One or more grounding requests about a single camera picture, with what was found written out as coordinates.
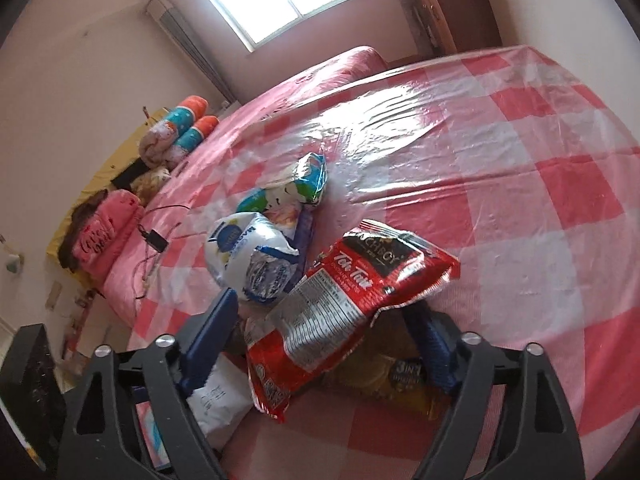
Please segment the green blue snack bag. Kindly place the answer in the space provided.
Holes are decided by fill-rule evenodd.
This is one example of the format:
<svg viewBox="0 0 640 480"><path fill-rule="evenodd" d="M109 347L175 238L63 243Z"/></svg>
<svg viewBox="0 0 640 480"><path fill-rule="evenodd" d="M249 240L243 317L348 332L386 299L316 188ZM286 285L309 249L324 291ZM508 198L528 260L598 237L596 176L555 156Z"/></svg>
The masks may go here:
<svg viewBox="0 0 640 480"><path fill-rule="evenodd" d="M272 180L249 192L237 212L265 212L291 204L317 206L328 182L326 158L308 153Z"/></svg>

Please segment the brown wooden cabinet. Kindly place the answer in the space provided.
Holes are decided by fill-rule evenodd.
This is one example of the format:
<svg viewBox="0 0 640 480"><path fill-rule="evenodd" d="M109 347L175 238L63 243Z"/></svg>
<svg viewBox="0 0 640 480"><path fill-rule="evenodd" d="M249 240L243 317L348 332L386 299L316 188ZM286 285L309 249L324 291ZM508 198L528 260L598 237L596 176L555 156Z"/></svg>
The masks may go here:
<svg viewBox="0 0 640 480"><path fill-rule="evenodd" d="M437 56L498 48L502 39L489 0L410 0Z"/></svg>

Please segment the grey curtain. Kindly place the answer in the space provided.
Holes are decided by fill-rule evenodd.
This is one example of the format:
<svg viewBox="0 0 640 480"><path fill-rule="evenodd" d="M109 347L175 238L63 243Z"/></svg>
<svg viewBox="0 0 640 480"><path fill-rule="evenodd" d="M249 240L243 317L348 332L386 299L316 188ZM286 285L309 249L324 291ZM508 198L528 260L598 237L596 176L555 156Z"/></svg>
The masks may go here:
<svg viewBox="0 0 640 480"><path fill-rule="evenodd" d="M216 87L224 98L233 103L236 97L218 72L216 63L211 55L206 52L200 36L194 32L191 25L186 21L176 8L170 8L160 16L160 24L168 33L168 36L178 44L182 52L190 58L200 72Z"/></svg>

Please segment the lower rolled colourful quilt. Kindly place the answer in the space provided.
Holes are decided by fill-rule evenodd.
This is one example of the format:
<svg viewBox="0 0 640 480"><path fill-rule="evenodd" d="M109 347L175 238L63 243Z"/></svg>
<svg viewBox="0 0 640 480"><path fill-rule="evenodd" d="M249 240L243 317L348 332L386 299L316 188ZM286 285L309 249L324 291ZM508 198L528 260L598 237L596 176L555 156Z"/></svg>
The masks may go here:
<svg viewBox="0 0 640 480"><path fill-rule="evenodd" d="M180 134L164 153L163 164L169 170L176 169L218 126L216 116L206 115L194 122L185 133Z"/></svg>

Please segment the dark yellow snack packet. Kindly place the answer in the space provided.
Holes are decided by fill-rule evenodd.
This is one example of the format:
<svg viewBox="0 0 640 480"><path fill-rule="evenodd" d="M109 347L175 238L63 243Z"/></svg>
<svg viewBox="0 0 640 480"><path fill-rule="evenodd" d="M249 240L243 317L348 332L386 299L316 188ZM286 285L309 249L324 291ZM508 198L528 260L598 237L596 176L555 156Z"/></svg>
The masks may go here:
<svg viewBox="0 0 640 480"><path fill-rule="evenodd" d="M344 361L323 375L321 385L418 412L431 422L449 406L448 398L428 378L398 310L383 312Z"/></svg>

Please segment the upper rolled colourful quilt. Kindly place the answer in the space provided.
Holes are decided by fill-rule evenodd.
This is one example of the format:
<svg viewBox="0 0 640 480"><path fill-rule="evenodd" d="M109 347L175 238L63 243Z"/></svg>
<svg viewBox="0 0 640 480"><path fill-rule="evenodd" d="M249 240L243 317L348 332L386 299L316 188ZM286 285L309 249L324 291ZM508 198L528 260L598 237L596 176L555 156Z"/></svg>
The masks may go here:
<svg viewBox="0 0 640 480"><path fill-rule="evenodd" d="M145 166L160 166L168 148L204 116L207 107L208 101L201 96L188 96L152 125L139 143L139 156Z"/></svg>

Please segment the pink floral bed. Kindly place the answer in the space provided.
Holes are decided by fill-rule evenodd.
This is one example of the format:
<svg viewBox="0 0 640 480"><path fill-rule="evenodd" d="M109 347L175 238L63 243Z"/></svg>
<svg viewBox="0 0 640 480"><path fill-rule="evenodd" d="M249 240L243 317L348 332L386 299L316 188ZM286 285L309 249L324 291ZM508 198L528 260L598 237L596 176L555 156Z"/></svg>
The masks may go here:
<svg viewBox="0 0 640 480"><path fill-rule="evenodd" d="M378 52L358 47L304 70L224 118L176 168L141 221L168 240L166 250L157 254L133 232L102 288L134 338L172 333L205 309L218 292L203 249L215 222L299 157L326 149L322 141L285 134L294 108L385 69Z"/></svg>

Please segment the white blue plastic bag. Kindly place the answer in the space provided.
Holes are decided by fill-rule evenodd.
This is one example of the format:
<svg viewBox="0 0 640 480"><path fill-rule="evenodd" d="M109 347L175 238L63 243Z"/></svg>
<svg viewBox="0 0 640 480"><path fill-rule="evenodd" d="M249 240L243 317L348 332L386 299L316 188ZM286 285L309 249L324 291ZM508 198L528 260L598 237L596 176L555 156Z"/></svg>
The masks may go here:
<svg viewBox="0 0 640 480"><path fill-rule="evenodd" d="M204 255L220 286L255 304L278 301L299 263L298 250L259 212L220 219L206 237Z"/></svg>

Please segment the brown floral small pillow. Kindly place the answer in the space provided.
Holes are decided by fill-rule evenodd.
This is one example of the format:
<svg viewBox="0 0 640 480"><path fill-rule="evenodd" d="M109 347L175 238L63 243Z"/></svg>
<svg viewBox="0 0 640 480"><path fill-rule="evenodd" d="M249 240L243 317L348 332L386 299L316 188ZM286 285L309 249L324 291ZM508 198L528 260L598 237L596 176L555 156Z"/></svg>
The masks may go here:
<svg viewBox="0 0 640 480"><path fill-rule="evenodd" d="M170 179L167 168L157 167L134 179L130 184L131 192L137 196L142 206L146 207Z"/></svg>

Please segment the red Tok Tok snack bag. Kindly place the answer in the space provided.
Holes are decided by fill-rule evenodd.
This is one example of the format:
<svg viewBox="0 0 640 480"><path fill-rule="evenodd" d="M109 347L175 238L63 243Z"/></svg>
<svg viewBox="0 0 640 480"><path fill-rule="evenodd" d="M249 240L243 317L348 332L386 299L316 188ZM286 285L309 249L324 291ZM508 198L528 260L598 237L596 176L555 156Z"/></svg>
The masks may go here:
<svg viewBox="0 0 640 480"><path fill-rule="evenodd" d="M247 320L255 408L282 419L292 396L344 361L382 312L435 295L459 276L460 262L446 250L361 220L267 314Z"/></svg>

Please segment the dark brown blanket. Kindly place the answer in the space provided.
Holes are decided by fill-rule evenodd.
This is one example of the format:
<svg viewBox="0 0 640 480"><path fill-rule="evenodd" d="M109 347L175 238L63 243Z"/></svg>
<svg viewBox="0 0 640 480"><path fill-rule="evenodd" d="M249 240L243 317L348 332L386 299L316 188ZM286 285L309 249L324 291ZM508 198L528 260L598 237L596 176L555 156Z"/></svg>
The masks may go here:
<svg viewBox="0 0 640 480"><path fill-rule="evenodd" d="M70 226L67 228L62 243L58 248L58 262L63 269L69 270L72 273L75 273L78 270L79 261L73 255L74 244L76 243L81 229L94 215L100 206L100 203L107 198L107 195L107 189L102 188L102 190L99 190L89 196L72 211L72 215L70 216Z"/></svg>

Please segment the rolled colourful quilt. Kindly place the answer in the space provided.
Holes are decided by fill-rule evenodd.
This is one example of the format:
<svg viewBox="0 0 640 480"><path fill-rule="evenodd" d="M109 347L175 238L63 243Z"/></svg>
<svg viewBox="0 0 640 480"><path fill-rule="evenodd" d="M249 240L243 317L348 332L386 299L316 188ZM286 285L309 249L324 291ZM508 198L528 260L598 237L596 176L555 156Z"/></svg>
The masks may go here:
<svg viewBox="0 0 640 480"><path fill-rule="evenodd" d="M185 133L180 134L164 153L163 164L169 170L176 169L218 126L216 116L206 115L194 122Z"/></svg>
<svg viewBox="0 0 640 480"><path fill-rule="evenodd" d="M204 116L207 107L208 101L201 96L188 96L152 125L139 143L139 156L145 166L160 166L168 148Z"/></svg>

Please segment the pink love you pillow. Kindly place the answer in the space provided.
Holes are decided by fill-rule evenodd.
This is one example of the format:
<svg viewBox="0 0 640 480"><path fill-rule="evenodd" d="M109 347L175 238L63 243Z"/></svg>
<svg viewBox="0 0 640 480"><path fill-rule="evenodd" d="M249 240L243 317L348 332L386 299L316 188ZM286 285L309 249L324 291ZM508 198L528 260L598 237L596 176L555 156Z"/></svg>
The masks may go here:
<svg viewBox="0 0 640 480"><path fill-rule="evenodd" d="M103 282L129 237L138 229L144 208L137 195L126 190L107 193L96 212L80 229L72 249L81 270Z"/></svg>

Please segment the black charger adapter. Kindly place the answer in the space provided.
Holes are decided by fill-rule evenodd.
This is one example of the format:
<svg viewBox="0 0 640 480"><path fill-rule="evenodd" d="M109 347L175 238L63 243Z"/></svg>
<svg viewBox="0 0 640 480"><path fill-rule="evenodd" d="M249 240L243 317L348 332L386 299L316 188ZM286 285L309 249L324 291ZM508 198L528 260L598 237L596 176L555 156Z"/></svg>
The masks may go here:
<svg viewBox="0 0 640 480"><path fill-rule="evenodd" d="M139 231L145 243L153 248L158 254L162 254L166 250L168 240L166 240L163 235L160 235L159 232L155 230L145 231L143 228L140 228Z"/></svg>

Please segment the white plastic wrapper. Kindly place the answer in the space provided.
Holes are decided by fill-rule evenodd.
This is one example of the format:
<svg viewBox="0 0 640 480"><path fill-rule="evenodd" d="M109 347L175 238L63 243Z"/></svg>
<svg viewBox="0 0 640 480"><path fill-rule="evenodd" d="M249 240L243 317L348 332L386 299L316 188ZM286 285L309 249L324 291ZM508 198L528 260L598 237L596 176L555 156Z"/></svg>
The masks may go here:
<svg viewBox="0 0 640 480"><path fill-rule="evenodd" d="M253 407L247 374L221 354L188 404L209 445L221 452Z"/></svg>

